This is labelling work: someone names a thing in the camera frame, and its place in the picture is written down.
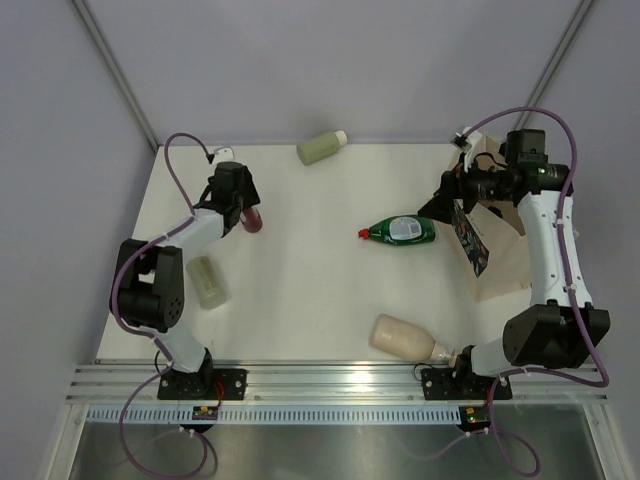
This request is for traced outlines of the small dark red soap bottle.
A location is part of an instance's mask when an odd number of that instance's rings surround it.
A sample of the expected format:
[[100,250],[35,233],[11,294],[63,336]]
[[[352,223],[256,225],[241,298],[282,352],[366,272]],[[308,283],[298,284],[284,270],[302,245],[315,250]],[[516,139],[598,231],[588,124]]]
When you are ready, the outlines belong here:
[[258,209],[253,206],[241,212],[241,223],[243,228],[249,233],[257,233],[263,227],[263,221]]

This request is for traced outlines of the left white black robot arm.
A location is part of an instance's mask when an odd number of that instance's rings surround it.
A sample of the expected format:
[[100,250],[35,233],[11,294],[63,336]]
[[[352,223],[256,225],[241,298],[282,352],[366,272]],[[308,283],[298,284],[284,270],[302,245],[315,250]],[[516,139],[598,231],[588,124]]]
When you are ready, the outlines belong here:
[[208,350],[181,322],[185,266],[259,204],[249,168],[224,161],[180,224],[151,240],[127,239],[119,248],[109,299],[112,315],[123,330],[153,341],[170,369],[182,373],[181,388],[196,399],[213,391],[215,375],[203,366]]

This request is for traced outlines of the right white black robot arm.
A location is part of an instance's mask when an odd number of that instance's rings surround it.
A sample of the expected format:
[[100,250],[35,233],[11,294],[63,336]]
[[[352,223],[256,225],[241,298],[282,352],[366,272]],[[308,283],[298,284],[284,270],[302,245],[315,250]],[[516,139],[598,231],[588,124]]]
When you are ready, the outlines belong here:
[[452,143],[460,155],[420,216],[444,225],[478,296],[530,285],[528,307],[502,334],[460,355],[454,388],[474,397],[507,371],[555,372],[594,359],[610,315],[595,308],[579,265],[571,168],[550,162],[542,130],[511,131],[502,145],[463,130]]

